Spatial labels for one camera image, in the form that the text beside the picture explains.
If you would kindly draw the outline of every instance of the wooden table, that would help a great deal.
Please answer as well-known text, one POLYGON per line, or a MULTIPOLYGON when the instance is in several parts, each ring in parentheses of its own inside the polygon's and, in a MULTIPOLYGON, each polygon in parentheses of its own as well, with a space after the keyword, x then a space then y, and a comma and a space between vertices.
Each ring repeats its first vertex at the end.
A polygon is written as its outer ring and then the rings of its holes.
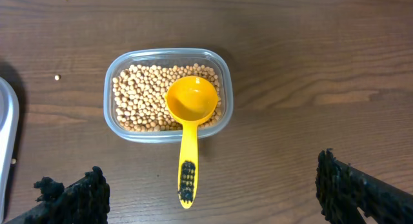
POLYGON ((7 219, 42 176, 69 185, 98 165, 109 223, 324 223, 329 147, 413 192, 413 0, 0 0, 0 64, 23 108, 7 219), (169 47, 217 52, 234 87, 230 123, 200 141, 190 210, 179 143, 125 141, 103 117, 109 64, 169 47))

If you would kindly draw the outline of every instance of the yellow handle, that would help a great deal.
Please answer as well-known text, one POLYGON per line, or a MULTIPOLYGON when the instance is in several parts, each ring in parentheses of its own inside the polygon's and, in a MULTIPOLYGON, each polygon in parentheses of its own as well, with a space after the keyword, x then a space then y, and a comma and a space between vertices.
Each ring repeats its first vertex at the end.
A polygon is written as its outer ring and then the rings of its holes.
MULTIPOLYGON (((186 122, 183 124, 181 152, 179 153, 179 172, 178 172, 178 191, 180 189, 182 164, 189 161, 195 165, 194 175, 194 193, 193 200, 195 200, 196 190, 198 186, 198 138, 197 138, 198 124, 195 122, 186 122)), ((184 202, 181 198, 182 207, 189 209, 193 203, 184 202)))

